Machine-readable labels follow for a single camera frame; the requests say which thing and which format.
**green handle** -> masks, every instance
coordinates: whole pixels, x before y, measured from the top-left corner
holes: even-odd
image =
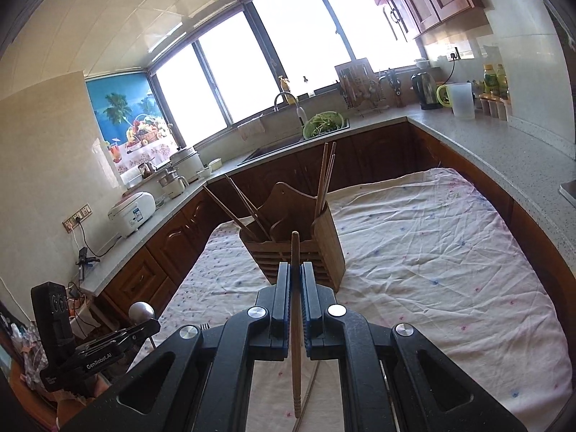
[[[441,85],[438,87],[438,89],[436,89],[436,97],[438,99],[438,102],[444,105],[445,107],[452,107],[452,104],[450,103],[450,97],[448,97],[448,91],[446,91],[446,97],[448,97],[448,102],[446,103],[442,100],[442,97],[440,97],[440,89],[446,89],[446,85]]]

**white rice cooker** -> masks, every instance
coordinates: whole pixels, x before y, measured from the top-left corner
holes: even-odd
[[[197,179],[198,171],[204,168],[200,156],[193,147],[183,148],[170,156],[172,166],[178,169],[178,173],[188,182]]]
[[[108,219],[116,231],[126,238],[142,226],[156,211],[156,202],[150,193],[138,192],[116,203],[108,212]]]

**electric kettle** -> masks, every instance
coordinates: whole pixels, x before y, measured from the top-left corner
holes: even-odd
[[[442,104],[436,98],[436,81],[428,73],[418,73],[412,77],[414,92],[420,99],[420,108],[423,111],[441,109]]]

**silver sphere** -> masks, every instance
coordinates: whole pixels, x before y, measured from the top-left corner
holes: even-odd
[[[128,310],[128,318],[132,323],[138,325],[150,319],[155,319],[156,314],[154,313],[154,309],[149,303],[134,302],[130,306],[130,310]]]

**beige wall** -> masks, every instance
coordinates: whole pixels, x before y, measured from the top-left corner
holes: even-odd
[[[457,46],[453,81],[482,79],[483,63],[503,63],[514,110],[512,124],[575,156],[574,108],[566,60],[542,0],[483,0],[490,26],[427,45],[431,59]],[[451,62],[439,59],[446,76]]]
[[[0,300],[26,321],[6,288],[33,318],[31,287],[67,285],[77,272],[78,249],[62,221],[89,203],[86,238],[100,249],[114,236],[107,213],[123,189],[82,72],[0,100],[0,125]]]

